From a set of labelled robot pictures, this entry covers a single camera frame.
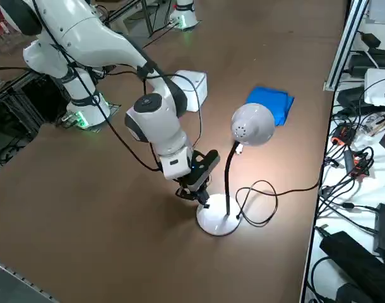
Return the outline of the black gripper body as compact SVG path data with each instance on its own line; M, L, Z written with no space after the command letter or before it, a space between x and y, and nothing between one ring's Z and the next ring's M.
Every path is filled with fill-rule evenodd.
M183 177L174 179L182 188L188 189L190 192L200 192L207 187L208 173L193 174L190 173Z

